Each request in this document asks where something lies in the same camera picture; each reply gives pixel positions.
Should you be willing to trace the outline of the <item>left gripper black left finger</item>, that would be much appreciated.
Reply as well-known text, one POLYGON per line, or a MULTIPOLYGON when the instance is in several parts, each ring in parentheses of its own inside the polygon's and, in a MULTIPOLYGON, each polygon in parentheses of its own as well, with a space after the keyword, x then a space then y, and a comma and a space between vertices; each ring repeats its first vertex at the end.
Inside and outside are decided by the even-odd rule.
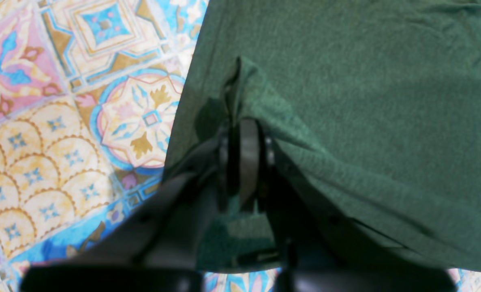
POLYGON ((238 132, 227 122, 192 150, 114 232, 80 255, 29 268, 22 292, 201 292, 197 251, 229 207, 238 132))

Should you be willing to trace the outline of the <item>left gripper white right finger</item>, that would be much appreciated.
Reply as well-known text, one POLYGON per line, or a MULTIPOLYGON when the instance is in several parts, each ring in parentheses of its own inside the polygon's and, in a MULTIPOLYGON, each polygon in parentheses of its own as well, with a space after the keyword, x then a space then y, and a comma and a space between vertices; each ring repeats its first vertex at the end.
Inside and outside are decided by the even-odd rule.
POLYGON ((320 194, 253 118, 240 122, 240 208, 265 212, 282 272, 276 292, 455 292, 442 269, 401 259, 320 194))

